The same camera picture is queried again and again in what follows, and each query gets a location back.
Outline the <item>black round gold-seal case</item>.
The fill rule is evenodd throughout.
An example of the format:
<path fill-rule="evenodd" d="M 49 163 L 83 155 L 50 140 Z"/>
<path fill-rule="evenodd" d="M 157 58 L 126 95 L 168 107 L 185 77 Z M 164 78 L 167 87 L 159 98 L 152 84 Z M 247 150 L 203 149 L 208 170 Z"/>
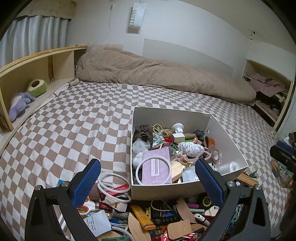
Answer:
<path fill-rule="evenodd" d="M 204 196 L 201 198 L 201 202 L 202 202 L 202 205 L 205 207 L 205 208 L 210 208 L 213 203 L 210 199 L 210 197 L 207 195 L 207 196 Z"/>

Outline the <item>small green clip on sheet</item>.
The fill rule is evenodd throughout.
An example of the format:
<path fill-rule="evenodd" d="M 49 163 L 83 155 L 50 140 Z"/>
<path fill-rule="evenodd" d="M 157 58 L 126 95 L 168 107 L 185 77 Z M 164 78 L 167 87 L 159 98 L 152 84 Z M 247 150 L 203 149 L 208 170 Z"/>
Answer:
<path fill-rule="evenodd" d="M 256 173 L 257 173 L 257 170 L 254 171 L 254 172 L 252 172 L 251 174 L 249 174 L 249 177 L 254 178 L 254 179 L 257 179 Z"/>

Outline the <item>brown leather strip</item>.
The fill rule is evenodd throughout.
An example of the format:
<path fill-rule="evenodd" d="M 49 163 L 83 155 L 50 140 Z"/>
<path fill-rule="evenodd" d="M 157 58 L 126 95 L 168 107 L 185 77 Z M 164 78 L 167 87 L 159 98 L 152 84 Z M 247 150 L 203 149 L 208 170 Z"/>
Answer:
<path fill-rule="evenodd" d="M 176 203 L 177 211 L 182 220 L 189 220 L 191 224 L 197 223 L 189 207 L 185 203 L 183 198 L 179 198 Z"/>

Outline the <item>brown leather card holder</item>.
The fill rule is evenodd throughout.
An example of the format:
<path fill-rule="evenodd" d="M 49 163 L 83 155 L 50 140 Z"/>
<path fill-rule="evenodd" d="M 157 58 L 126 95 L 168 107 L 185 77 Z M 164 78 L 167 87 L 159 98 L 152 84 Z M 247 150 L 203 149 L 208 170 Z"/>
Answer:
<path fill-rule="evenodd" d="M 208 137 L 208 136 L 205 136 L 204 137 L 204 146 L 206 148 L 209 148 L 211 146 L 214 146 L 215 145 L 215 140 L 211 137 Z"/>

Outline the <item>round wooden box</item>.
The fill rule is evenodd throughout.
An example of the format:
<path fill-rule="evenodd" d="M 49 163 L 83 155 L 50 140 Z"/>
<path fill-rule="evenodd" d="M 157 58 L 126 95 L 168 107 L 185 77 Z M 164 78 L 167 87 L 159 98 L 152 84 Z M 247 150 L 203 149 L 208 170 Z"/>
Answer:
<path fill-rule="evenodd" d="M 178 181 L 183 172 L 183 165 L 178 161 L 171 162 L 171 181 L 174 183 Z"/>

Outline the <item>checkered bed sheet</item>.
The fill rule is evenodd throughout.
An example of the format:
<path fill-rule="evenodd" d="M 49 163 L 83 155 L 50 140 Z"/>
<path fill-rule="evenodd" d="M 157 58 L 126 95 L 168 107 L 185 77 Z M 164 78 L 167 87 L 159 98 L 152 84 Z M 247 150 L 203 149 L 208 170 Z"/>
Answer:
<path fill-rule="evenodd" d="M 288 191 L 270 168 L 269 150 L 277 137 L 252 108 L 164 88 L 81 82 L 28 118 L 1 155 L 1 218 L 17 240 L 25 237 L 35 186 L 55 187 L 59 180 L 71 180 L 90 155 L 100 160 L 103 170 L 128 174 L 134 106 L 212 114 L 264 187 L 271 226 L 280 223 Z"/>

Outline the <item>pink purple booklet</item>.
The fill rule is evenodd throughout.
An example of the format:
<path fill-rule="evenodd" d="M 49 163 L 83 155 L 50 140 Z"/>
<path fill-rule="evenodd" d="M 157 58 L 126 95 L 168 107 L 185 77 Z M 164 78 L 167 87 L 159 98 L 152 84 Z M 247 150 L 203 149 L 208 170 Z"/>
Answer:
<path fill-rule="evenodd" d="M 170 164 L 170 152 L 168 147 L 146 151 L 143 154 L 143 159 L 155 156 L 165 158 Z M 167 179 L 169 173 L 170 168 L 167 162 L 164 162 L 162 159 L 149 159 L 142 165 L 141 182 L 143 185 L 171 184 L 171 177 Z"/>

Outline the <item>white cardboard shoe box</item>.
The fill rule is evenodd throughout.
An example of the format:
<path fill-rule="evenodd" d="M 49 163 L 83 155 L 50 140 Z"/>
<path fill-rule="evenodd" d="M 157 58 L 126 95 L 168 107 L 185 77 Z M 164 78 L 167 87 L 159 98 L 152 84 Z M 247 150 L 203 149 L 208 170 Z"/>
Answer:
<path fill-rule="evenodd" d="M 136 107 L 132 113 L 133 200 L 187 198 L 203 192 L 194 164 L 202 157 L 225 180 L 248 163 L 218 121 L 208 113 Z"/>

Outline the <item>orange yellow lighter tube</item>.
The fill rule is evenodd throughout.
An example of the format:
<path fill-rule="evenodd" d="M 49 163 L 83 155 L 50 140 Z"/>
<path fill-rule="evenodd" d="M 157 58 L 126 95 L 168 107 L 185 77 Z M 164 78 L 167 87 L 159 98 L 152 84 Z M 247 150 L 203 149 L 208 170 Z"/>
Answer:
<path fill-rule="evenodd" d="M 154 230 L 156 226 L 138 205 L 132 205 L 131 209 L 144 230 Z"/>

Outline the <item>dark brown scrunchie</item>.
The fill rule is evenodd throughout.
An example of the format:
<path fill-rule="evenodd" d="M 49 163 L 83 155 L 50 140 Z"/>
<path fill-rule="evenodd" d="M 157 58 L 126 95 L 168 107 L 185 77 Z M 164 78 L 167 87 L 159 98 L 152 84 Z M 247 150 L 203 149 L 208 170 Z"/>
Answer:
<path fill-rule="evenodd" d="M 152 144 L 153 144 L 152 127 L 150 125 L 135 126 L 133 136 L 132 136 L 132 143 L 134 143 L 138 139 L 141 139 L 145 143 L 149 142 L 150 148 L 152 148 Z"/>

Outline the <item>wooden headboard shelf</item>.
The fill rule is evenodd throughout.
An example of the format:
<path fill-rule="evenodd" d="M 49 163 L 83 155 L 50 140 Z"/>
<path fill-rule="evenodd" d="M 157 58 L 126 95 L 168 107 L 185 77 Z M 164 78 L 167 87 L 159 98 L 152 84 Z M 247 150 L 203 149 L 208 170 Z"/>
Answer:
<path fill-rule="evenodd" d="M 25 56 L 1 68 L 1 152 L 25 122 L 53 93 L 75 77 L 75 62 L 85 53 L 86 45 L 51 49 Z M 9 119 L 9 109 L 13 97 L 27 89 L 33 79 L 43 79 L 47 91 L 28 104 L 25 113 L 15 121 Z"/>

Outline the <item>beige fluffy blanket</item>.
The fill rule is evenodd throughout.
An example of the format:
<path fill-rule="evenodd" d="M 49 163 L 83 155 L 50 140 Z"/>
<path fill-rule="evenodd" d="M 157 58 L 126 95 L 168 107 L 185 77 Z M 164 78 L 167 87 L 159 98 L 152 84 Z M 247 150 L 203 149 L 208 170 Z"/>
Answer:
<path fill-rule="evenodd" d="M 82 81 L 125 83 L 210 95 L 241 105 L 254 105 L 256 91 L 241 78 L 146 58 L 125 51 L 121 44 L 87 47 L 77 62 Z"/>

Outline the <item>grey window curtain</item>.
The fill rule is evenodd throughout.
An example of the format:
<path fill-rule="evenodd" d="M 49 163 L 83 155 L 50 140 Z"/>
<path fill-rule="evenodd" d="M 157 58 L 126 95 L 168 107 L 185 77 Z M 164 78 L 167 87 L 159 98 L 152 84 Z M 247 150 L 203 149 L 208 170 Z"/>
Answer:
<path fill-rule="evenodd" d="M 66 46 L 69 20 L 55 16 L 16 19 L 1 39 L 1 67 L 22 57 Z"/>

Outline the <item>white hanging sweet sign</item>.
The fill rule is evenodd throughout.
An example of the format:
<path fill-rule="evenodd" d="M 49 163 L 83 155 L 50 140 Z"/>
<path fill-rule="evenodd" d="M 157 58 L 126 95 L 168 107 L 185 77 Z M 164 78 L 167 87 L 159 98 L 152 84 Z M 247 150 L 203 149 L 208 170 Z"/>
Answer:
<path fill-rule="evenodd" d="M 144 22 L 146 8 L 146 3 L 133 3 L 127 29 L 129 33 L 138 33 L 140 31 Z"/>

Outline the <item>wall closet shelf with clothes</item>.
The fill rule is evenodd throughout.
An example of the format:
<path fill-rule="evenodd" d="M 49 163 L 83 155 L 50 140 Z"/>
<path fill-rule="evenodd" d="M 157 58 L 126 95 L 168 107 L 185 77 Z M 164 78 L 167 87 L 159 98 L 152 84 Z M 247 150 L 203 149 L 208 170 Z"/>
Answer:
<path fill-rule="evenodd" d="M 280 128 L 288 111 L 294 83 L 278 71 L 253 60 L 247 60 L 243 73 L 256 91 L 253 109 L 275 130 Z"/>

